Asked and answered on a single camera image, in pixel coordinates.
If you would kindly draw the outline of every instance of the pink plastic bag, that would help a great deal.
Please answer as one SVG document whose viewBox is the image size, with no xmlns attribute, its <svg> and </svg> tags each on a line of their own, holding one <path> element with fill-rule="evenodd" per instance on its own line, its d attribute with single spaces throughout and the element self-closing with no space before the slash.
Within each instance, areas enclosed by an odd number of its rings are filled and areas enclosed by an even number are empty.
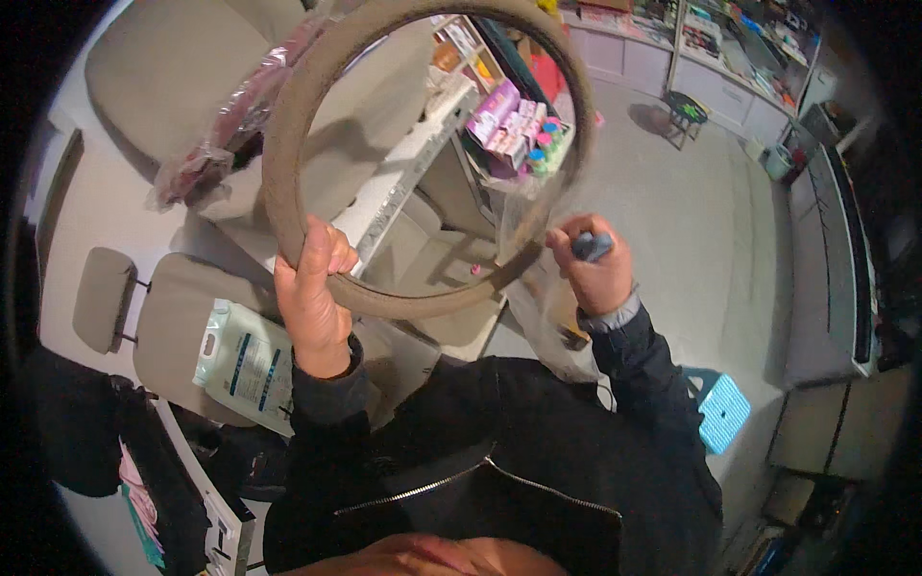
<svg viewBox="0 0 922 576">
<path fill-rule="evenodd" d="M 293 66 L 324 32 L 360 3 L 321 2 L 287 40 L 263 56 L 259 66 L 217 110 L 214 123 L 192 150 L 161 164 L 149 198 L 152 207 L 165 210 L 180 201 L 192 204 L 196 197 L 189 194 L 199 183 L 220 182 L 231 173 L 234 152 L 266 128 Z"/>
</svg>

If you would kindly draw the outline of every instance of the hand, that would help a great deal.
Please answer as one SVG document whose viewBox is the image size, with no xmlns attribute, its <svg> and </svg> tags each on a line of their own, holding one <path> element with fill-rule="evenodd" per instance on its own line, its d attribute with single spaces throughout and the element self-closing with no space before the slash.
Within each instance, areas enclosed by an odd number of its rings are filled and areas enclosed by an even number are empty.
<svg viewBox="0 0 922 576">
<path fill-rule="evenodd" d="M 594 235 L 607 232 L 614 242 L 611 249 L 593 263 L 578 260 L 571 248 L 571 243 L 586 231 Z M 548 230 L 544 244 L 554 251 L 554 260 L 570 280 L 576 301 L 589 316 L 614 312 L 631 296 L 631 248 L 598 214 L 575 216 L 559 228 Z"/>
<path fill-rule="evenodd" d="M 294 346 L 295 363 L 315 378 L 334 378 L 349 369 L 352 315 L 333 301 L 326 277 L 346 274 L 359 261 L 349 240 L 309 214 L 301 260 L 295 270 L 276 257 L 278 309 Z"/>
</svg>

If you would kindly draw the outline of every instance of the person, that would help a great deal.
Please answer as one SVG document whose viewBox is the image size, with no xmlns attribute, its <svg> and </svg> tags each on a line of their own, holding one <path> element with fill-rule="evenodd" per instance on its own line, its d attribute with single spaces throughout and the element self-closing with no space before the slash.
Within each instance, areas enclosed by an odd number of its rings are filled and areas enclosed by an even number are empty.
<svg viewBox="0 0 922 576">
<path fill-rule="evenodd" d="M 266 517 L 272 572 L 326 574 L 704 574 L 721 530 L 688 381 L 632 285 L 631 252 L 598 215 L 546 244 L 579 303 L 617 411 L 596 383 L 530 359 L 440 365 L 374 433 L 348 310 L 326 278 L 358 256 L 316 217 L 297 271 L 279 256 L 278 305 L 295 358 L 290 470 Z M 597 262 L 571 240 L 607 232 Z"/>
</svg>

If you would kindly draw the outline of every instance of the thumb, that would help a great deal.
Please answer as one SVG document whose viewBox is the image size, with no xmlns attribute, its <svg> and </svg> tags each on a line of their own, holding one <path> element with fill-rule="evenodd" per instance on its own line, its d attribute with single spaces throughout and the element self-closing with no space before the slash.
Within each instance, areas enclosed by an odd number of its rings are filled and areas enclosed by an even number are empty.
<svg viewBox="0 0 922 576">
<path fill-rule="evenodd" d="M 573 252 L 570 246 L 570 237 L 559 228 L 548 230 L 544 245 L 553 250 L 554 260 L 561 270 L 568 270 L 573 261 Z"/>
<path fill-rule="evenodd" d="M 322 289 L 326 284 L 326 271 L 332 256 L 333 242 L 326 224 L 313 214 L 308 214 L 307 234 L 298 264 L 298 280 L 312 291 Z"/>
</svg>

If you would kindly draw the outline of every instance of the man's left hand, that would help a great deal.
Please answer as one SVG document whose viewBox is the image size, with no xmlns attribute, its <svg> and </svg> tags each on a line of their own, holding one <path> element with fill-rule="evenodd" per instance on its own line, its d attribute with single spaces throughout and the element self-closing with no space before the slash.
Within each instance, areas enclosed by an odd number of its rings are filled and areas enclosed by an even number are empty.
<svg viewBox="0 0 922 576">
<path fill-rule="evenodd" d="M 295 363 L 314 378 L 335 378 L 349 369 L 352 315 L 333 301 L 326 278 L 347 274 L 358 261 L 346 235 L 311 214 L 298 269 L 281 253 L 276 257 L 278 308 Z"/>
</svg>

